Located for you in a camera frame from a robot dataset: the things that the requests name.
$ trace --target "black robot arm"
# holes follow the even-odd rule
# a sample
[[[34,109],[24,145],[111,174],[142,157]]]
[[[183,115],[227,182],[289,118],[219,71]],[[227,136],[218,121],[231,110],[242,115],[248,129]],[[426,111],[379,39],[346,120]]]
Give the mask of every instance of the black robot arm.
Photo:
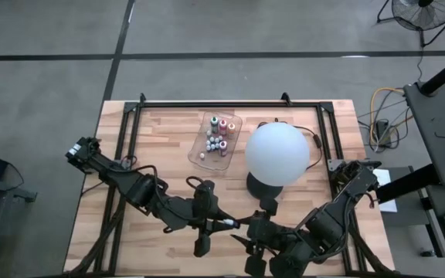
[[[262,277],[267,263],[263,260],[264,250],[273,253],[270,259],[270,272],[276,278],[302,277],[308,263],[323,263],[327,258],[348,248],[348,232],[360,246],[375,271],[389,272],[373,255],[358,231],[349,225],[349,213],[363,195],[375,190],[377,177],[371,169],[359,161],[342,163],[331,173],[331,181],[340,185],[341,191],[331,202],[314,208],[296,227],[285,227],[270,221],[276,215],[275,200],[262,200],[263,212],[255,213],[238,220],[248,225],[247,237],[233,235],[246,247],[250,257],[246,261],[245,272]]]
[[[214,183],[197,177],[188,177],[187,183],[195,189],[193,198],[181,198],[166,194],[168,184],[158,178],[154,166],[126,170],[121,164],[100,152],[99,141],[82,137],[66,153],[68,162],[82,172],[99,173],[99,179],[117,188],[126,201],[145,215],[152,214],[166,224],[163,232],[169,233],[190,226],[199,229],[195,241],[195,256],[204,256],[210,249],[209,236],[214,232],[238,229],[239,223],[221,210],[214,195]],[[142,174],[140,170],[152,168],[154,174]]]

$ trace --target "white globe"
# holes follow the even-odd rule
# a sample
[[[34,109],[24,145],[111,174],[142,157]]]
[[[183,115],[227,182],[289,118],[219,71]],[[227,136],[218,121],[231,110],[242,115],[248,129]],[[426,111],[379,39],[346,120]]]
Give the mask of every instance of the white globe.
[[[246,166],[260,182],[285,186],[295,182],[310,162],[305,136],[292,125],[270,123],[250,136],[245,150]]]

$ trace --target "concrete floor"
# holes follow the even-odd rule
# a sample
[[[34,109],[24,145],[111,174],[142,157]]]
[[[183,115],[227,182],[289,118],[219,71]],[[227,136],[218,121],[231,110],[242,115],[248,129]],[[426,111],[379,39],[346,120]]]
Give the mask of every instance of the concrete floor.
[[[419,50],[416,33],[395,22],[375,24],[382,4],[137,0],[124,53]],[[112,54],[126,7],[127,0],[0,0],[0,55]],[[445,32],[426,49],[440,52],[424,57],[422,80],[445,67]],[[151,100],[276,99],[288,92],[294,99],[353,99],[363,114],[376,88],[418,78],[420,58],[399,55],[128,60],[120,64],[111,98],[136,100],[142,92]],[[0,158],[20,169],[25,188],[39,193],[35,203],[16,206],[0,245],[0,277],[61,272],[83,182],[64,153],[79,137],[93,135],[110,68],[110,60],[0,61]],[[393,94],[387,103],[399,100]],[[393,119],[405,107],[380,117]],[[367,148],[367,154],[387,167],[419,168],[430,163],[420,142],[410,121],[398,149],[373,154]],[[397,270],[445,276],[445,259],[417,256],[427,246],[424,230],[409,232],[387,229]]]

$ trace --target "black lamp base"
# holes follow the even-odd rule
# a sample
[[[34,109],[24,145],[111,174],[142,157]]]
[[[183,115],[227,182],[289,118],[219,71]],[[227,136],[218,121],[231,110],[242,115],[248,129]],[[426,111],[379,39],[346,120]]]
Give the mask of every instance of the black lamp base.
[[[257,180],[251,173],[246,176],[246,188],[250,194],[259,200],[265,198],[276,198],[282,191],[282,186],[270,186]]]

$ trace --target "transparent tray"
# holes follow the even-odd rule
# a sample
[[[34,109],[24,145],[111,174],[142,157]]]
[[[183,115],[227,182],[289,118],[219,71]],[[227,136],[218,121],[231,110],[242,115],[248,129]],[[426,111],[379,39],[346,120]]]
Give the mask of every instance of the transparent tray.
[[[226,141],[226,156],[221,156],[219,150],[210,151],[206,150],[207,146],[207,131],[211,131],[211,135],[213,137],[218,137],[221,135],[219,133],[219,124],[218,124],[218,132],[212,132],[211,119],[213,117],[218,118],[218,122],[221,120],[226,121],[226,135],[222,135],[222,139]],[[232,136],[228,136],[229,134],[229,124],[234,124],[235,129]],[[241,129],[243,121],[240,117],[232,114],[227,114],[224,112],[218,111],[207,111],[204,113],[204,117],[202,120],[202,124],[200,125],[199,133],[197,134],[197,138],[193,143],[193,147],[189,152],[189,160],[197,164],[198,166],[209,169],[209,170],[217,170],[223,171],[229,167],[229,163],[231,162],[231,157],[233,156],[233,152],[235,150],[236,142],[238,141],[239,130]],[[202,160],[200,158],[200,154],[204,154],[205,158]]]

